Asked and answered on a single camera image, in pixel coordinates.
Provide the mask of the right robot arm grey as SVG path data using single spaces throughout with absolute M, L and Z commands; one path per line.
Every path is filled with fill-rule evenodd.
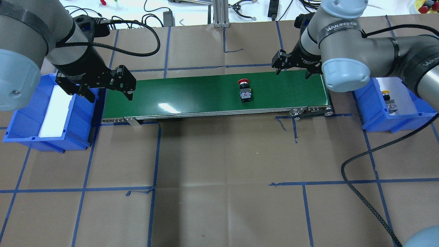
M 366 33 L 358 18 L 367 0 L 323 0 L 290 53 L 279 50 L 272 59 L 276 73 L 303 68 L 321 74 L 334 92 L 354 91 L 370 78 L 398 77 L 435 110 L 438 93 L 438 30 L 397 25 Z

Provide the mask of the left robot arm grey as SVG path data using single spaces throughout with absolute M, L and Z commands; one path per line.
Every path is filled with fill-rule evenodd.
M 107 88 L 132 100 L 135 77 L 123 65 L 109 69 L 95 50 L 94 39 L 109 34 L 108 20 L 72 17 L 57 0 L 2 0 L 1 111 L 28 105 L 44 59 L 58 69 L 66 94 L 94 103 L 91 89 Z

